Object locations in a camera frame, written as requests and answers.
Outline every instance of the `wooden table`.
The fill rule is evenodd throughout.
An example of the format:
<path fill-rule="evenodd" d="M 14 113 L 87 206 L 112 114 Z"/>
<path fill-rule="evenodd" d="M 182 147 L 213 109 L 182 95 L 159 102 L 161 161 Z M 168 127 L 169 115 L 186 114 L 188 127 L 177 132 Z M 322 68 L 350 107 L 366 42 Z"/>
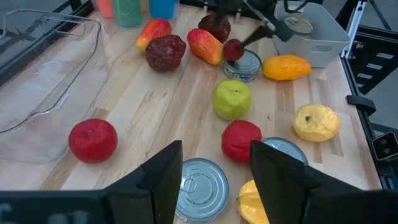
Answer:
<path fill-rule="evenodd" d="M 203 9 L 181 6 L 173 34 L 187 42 L 187 33 L 205 16 Z M 229 18 L 229 38 L 244 39 L 259 21 Z M 228 122 L 215 115 L 211 95 L 225 80 L 221 65 L 212 66 L 185 51 L 181 66 L 172 73 L 151 70 L 135 46 L 142 29 L 104 35 L 109 80 L 99 94 L 89 117 L 107 119 L 117 130 L 119 145 L 112 158 L 86 165 L 67 152 L 44 165 L 0 162 L 0 189 L 99 189 L 130 173 L 175 139 L 183 142 L 183 158 L 204 157 L 216 162 L 230 184 L 230 201 L 212 223 L 244 223 L 235 198 L 242 185 L 252 179 L 248 166 L 239 165 L 221 152 L 221 133 Z M 270 39 L 248 46 L 260 58 L 276 55 Z M 292 82 L 275 82 L 261 73 L 251 83 L 252 108 L 243 119 L 261 128 L 265 138 L 277 136 L 296 143 L 310 165 L 361 189 L 380 188 L 379 179 L 358 118 L 347 105 L 351 94 L 340 59 L 326 69 L 314 68 L 311 75 Z M 307 103 L 330 106 L 341 119 L 341 129 L 322 143 L 301 140 L 292 128 L 295 110 Z"/>

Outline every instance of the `yellow fruit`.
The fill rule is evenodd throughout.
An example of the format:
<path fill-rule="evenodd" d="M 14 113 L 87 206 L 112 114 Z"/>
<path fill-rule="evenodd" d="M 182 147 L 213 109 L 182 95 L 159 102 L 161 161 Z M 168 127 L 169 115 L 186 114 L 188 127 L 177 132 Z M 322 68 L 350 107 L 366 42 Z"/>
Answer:
<path fill-rule="evenodd" d="M 296 55 L 280 55 L 263 61 L 262 71 L 266 77 L 277 81 L 294 80 L 309 75 L 311 65 Z"/>
<path fill-rule="evenodd" d="M 340 119 L 330 107 L 313 103 L 304 105 L 296 111 L 293 127 L 300 138 L 322 142 L 337 134 L 340 129 Z"/>
<path fill-rule="evenodd" d="M 225 120 L 241 118 L 251 107 L 251 91 L 239 80 L 225 80 L 213 92 L 213 108 Z"/>
<path fill-rule="evenodd" d="M 269 224 L 254 180 L 245 183 L 239 192 L 238 210 L 250 224 Z"/>

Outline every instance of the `plastic fruit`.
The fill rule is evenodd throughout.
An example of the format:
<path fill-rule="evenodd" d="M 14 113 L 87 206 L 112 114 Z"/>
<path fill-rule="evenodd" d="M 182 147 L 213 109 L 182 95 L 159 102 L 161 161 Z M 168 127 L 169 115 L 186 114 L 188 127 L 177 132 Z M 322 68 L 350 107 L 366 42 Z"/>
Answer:
<path fill-rule="evenodd" d="M 309 75 L 311 65 L 296 55 L 280 55 L 263 61 L 262 71 L 266 77 L 277 81 L 294 80 Z"/>
<path fill-rule="evenodd" d="M 250 224 L 269 224 L 254 180 L 245 183 L 239 191 L 238 210 Z"/>
<path fill-rule="evenodd" d="M 177 35 L 156 37 L 145 49 L 145 59 L 156 72 L 168 72 L 180 65 L 185 48 L 186 43 Z"/>
<path fill-rule="evenodd" d="M 208 31 L 193 29 L 188 33 L 187 40 L 192 53 L 206 62 L 217 65 L 223 60 L 223 44 Z"/>
<path fill-rule="evenodd" d="M 76 124 L 69 134 L 69 148 L 82 162 L 96 164 L 109 159 L 118 145 L 116 130 L 102 119 Z"/>
<path fill-rule="evenodd" d="M 225 60 L 239 60 L 244 54 L 242 42 L 238 39 L 231 39 L 224 44 L 223 55 Z"/>
<path fill-rule="evenodd" d="M 306 141 L 327 141 L 340 129 L 340 119 L 327 106 L 308 104 L 300 107 L 294 114 L 293 127 L 300 138 Z"/>
<path fill-rule="evenodd" d="M 225 80 L 217 84 L 213 92 L 213 108 L 225 120 L 239 119 L 251 107 L 251 91 L 239 80 Z"/>
<path fill-rule="evenodd" d="M 224 43 L 228 39 L 229 33 L 231 32 L 231 24 L 225 16 L 224 18 L 222 18 L 219 25 L 215 26 L 215 15 L 216 14 L 210 14 L 203 17 L 198 24 L 198 28 L 207 30 L 214 37 L 216 37 L 217 40 L 219 40 L 221 43 Z"/>
<path fill-rule="evenodd" d="M 236 162 L 248 163 L 250 158 L 250 142 L 261 141 L 261 130 L 249 121 L 233 121 L 221 135 L 223 153 Z"/>
<path fill-rule="evenodd" d="M 136 41 L 136 47 L 142 52 L 145 52 L 145 48 L 149 42 L 156 38 L 172 33 L 172 26 L 165 19 L 153 19 L 149 21 Z"/>

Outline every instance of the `dark red fruit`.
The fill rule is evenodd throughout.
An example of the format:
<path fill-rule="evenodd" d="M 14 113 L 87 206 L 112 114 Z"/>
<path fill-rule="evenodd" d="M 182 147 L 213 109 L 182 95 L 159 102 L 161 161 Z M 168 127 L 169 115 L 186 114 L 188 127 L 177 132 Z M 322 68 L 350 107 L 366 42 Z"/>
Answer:
<path fill-rule="evenodd" d="M 223 47 L 223 55 L 225 60 L 239 60 L 244 53 L 242 42 L 238 39 L 231 39 L 225 43 Z"/>
<path fill-rule="evenodd" d="M 180 65 L 185 48 L 186 43 L 177 35 L 156 37 L 145 48 L 145 58 L 156 72 L 168 72 Z"/>
<path fill-rule="evenodd" d="M 216 37 L 217 40 L 219 40 L 221 43 L 224 43 L 228 39 L 229 33 L 231 32 L 231 24 L 229 23 L 228 19 L 224 17 L 220 24 L 216 26 L 214 23 L 215 17 L 216 14 L 210 14 L 203 17 L 198 24 L 198 28 L 207 30 L 214 37 Z"/>

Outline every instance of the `tin can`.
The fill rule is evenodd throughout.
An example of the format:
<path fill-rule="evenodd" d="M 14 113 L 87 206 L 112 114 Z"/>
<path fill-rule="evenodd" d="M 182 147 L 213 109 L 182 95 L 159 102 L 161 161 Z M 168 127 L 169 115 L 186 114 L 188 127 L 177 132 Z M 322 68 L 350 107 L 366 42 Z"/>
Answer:
<path fill-rule="evenodd" d="M 228 78 L 250 82 L 261 68 L 261 59 L 251 50 L 244 49 L 243 56 L 236 61 L 224 61 L 223 71 Z"/>
<path fill-rule="evenodd" d="M 308 159 L 304 152 L 291 141 L 273 137 L 264 139 L 262 142 L 308 165 Z"/>
<path fill-rule="evenodd" d="M 302 37 L 310 37 L 314 30 L 312 23 L 301 17 L 289 16 L 284 19 L 284 22 L 287 27 Z"/>
<path fill-rule="evenodd" d="M 183 162 L 182 176 L 175 214 L 189 223 L 215 219 L 229 198 L 224 172 L 208 159 L 194 158 Z"/>

